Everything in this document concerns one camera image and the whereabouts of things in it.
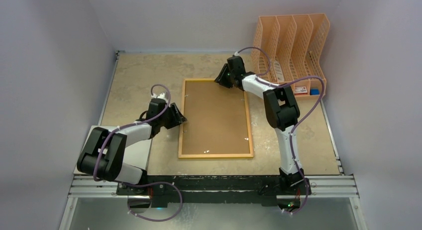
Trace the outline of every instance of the gray wall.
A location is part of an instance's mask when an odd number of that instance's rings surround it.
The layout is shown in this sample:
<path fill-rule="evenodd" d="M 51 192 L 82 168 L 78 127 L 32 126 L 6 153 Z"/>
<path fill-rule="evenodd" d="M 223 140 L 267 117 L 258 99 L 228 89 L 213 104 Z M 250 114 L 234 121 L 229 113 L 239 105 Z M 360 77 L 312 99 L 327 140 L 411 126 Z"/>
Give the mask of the gray wall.
<path fill-rule="evenodd" d="M 334 13 L 340 0 L 90 0 L 114 48 L 235 51 L 250 46 L 259 15 Z"/>
<path fill-rule="evenodd" d="M 342 0 L 323 70 L 328 117 L 370 229 L 421 229 L 422 0 Z"/>
<path fill-rule="evenodd" d="M 0 226 L 57 229 L 113 49 L 88 0 L 0 0 Z"/>

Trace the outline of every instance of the corkboard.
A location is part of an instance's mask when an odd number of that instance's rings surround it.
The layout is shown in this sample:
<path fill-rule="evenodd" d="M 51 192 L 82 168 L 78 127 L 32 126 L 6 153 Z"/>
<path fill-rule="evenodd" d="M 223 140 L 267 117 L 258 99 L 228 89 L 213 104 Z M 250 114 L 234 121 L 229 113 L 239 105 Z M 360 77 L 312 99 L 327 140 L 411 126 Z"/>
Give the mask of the corkboard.
<path fill-rule="evenodd" d="M 214 79 L 184 79 L 179 158 L 252 158 L 253 145 L 246 94 Z"/>

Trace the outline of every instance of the wooden frame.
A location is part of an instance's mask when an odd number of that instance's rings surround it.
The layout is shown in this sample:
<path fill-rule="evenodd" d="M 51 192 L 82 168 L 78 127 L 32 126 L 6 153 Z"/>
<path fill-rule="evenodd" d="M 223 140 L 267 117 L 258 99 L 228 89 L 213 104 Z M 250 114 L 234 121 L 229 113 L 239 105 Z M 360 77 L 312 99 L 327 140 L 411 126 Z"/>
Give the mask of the wooden frame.
<path fill-rule="evenodd" d="M 185 95 L 186 95 L 186 82 L 203 82 L 203 81 L 214 81 L 213 78 L 184 78 L 182 84 L 182 106 L 181 112 L 184 115 L 185 112 Z M 249 103 L 248 96 L 246 92 L 243 92 L 245 100 L 245 110 L 246 110 L 246 126 L 248 132 L 248 142 L 249 142 L 249 153 L 247 154 L 182 154 L 183 146 L 183 124 L 180 125 L 179 130 L 179 158 L 253 158 L 253 142 L 252 142 L 252 131 L 250 123 L 250 114 L 249 114 Z"/>

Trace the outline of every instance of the work surface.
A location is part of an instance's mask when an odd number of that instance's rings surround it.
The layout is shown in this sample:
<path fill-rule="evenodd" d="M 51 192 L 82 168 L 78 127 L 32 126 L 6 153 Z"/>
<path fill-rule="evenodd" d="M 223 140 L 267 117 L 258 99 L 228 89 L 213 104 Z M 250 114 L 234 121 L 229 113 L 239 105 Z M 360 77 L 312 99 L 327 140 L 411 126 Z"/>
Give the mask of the work surface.
<path fill-rule="evenodd" d="M 121 54 L 111 85 L 101 125 L 133 122 L 148 109 L 150 88 L 166 85 L 171 102 L 181 105 L 184 78 L 215 78 L 231 54 Z M 253 71 L 250 56 L 242 56 L 247 71 Z M 153 138 L 147 167 L 150 175 L 272 175 L 279 174 L 277 137 L 265 117 L 263 101 L 248 93 L 254 158 L 179 159 L 179 128 Z M 298 101 L 301 116 L 315 100 Z M 298 127 L 299 156 L 307 175 L 339 174 L 329 131 L 321 106 Z"/>

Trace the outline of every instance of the wooden table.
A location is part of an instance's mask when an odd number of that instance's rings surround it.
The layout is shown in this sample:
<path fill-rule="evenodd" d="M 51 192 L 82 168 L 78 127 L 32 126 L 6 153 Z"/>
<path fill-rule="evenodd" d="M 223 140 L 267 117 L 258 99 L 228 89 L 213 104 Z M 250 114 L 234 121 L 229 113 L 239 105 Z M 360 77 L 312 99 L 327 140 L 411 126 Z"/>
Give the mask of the wooden table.
<path fill-rule="evenodd" d="M 171 102 L 181 105 L 183 78 L 215 78 L 231 54 L 121 54 L 101 125 L 133 122 L 148 109 L 152 85 L 161 83 Z M 242 56 L 253 71 L 250 56 Z M 150 175 L 271 175 L 279 174 L 280 152 L 261 99 L 248 94 L 254 145 L 253 159 L 179 159 L 179 128 L 161 132 L 152 141 L 147 167 Z M 298 101 L 301 116 L 315 100 Z M 298 127 L 299 156 L 306 175 L 338 175 L 330 134 L 321 106 Z"/>

